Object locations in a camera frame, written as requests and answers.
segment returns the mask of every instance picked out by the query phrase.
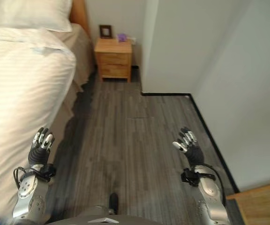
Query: wall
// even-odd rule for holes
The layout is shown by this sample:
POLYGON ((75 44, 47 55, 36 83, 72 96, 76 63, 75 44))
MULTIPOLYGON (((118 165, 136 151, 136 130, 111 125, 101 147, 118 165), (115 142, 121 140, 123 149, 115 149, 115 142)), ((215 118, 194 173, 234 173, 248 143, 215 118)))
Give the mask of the wall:
MULTIPOLYGON (((154 25, 158 13, 158 5, 159 0, 148 0, 146 4, 144 28, 143 28, 142 65, 140 67, 142 75, 146 75, 148 73, 150 51, 153 44, 154 25)), ((145 83, 142 82, 141 84, 142 89, 144 90, 145 83)))
POLYGON ((143 92, 192 92, 243 1, 160 0, 143 92))
POLYGON ((96 43, 99 25, 112 25, 112 34, 125 33, 137 39, 133 46, 133 65, 141 64, 145 0, 85 0, 91 30, 96 43))
POLYGON ((270 182, 270 0, 250 3, 193 97, 240 190, 270 182))

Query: gray wood floor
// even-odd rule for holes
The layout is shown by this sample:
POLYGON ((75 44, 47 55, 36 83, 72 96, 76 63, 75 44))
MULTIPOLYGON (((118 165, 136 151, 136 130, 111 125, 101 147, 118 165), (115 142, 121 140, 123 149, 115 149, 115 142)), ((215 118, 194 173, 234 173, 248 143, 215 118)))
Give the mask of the gray wood floor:
POLYGON ((57 150, 58 174, 48 199, 50 221, 77 216, 119 195, 119 213, 169 225, 194 224, 190 187, 180 174, 188 167, 172 141, 189 127, 205 162, 219 172, 226 194, 233 189, 188 97, 141 96, 137 71, 131 83, 100 82, 92 76, 75 104, 75 118, 57 150))

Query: white pillow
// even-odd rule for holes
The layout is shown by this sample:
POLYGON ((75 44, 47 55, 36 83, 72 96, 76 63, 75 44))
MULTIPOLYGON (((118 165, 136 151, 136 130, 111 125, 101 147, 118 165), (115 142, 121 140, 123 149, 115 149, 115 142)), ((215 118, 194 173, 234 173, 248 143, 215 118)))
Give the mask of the white pillow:
POLYGON ((0 0, 0 27, 70 32, 72 0, 0 0))

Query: white duvet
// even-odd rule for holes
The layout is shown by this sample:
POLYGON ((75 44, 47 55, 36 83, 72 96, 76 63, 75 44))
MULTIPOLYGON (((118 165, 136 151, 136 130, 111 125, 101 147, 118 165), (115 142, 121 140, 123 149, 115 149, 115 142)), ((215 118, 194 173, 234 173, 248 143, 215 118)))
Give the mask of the white duvet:
POLYGON ((74 55, 50 32, 0 28, 0 218, 16 203, 12 172, 28 165, 34 134, 53 122, 74 70, 74 55))

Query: robotic arm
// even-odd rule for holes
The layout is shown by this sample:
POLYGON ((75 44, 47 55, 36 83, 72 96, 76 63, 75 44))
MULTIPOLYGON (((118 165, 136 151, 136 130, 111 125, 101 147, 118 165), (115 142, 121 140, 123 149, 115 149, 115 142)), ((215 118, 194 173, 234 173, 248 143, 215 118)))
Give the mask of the robotic arm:
MULTIPOLYGON (((47 164, 54 141, 48 129, 40 128, 36 133, 29 152, 30 168, 18 167, 13 175, 18 188, 18 201, 13 211, 14 224, 40 225, 44 224, 45 196, 48 182, 56 174, 52 164, 47 164), (24 172, 18 179, 18 171, 24 172)), ((192 194, 197 204, 198 217, 201 225, 230 225, 225 209, 225 194, 221 178, 214 168, 204 163, 204 155, 198 146, 195 135, 188 129, 182 128, 179 133, 181 139, 173 142, 188 159, 190 168, 184 169, 182 181, 192 186, 192 194)), ((156 225, 158 223, 139 217, 108 215, 108 209, 101 210, 96 206, 98 213, 83 212, 82 215, 52 223, 64 224, 91 224, 93 222, 115 221, 120 224, 156 225)))
POLYGON ((48 129, 43 127, 36 133, 29 152, 29 169, 18 167, 13 171, 18 188, 18 201, 13 210, 15 224, 43 224, 45 196, 48 182, 56 174, 52 164, 47 164, 54 141, 52 133, 47 136, 48 129), (24 175, 18 179, 18 171, 24 175))
POLYGON ((192 186, 200 223, 230 225, 225 209, 224 188, 219 174, 212 166, 204 163, 203 152, 197 145, 195 135, 188 128, 182 128, 179 135, 182 140, 177 139, 173 145, 187 157, 190 164, 190 169, 185 168, 181 178, 183 182, 192 186))

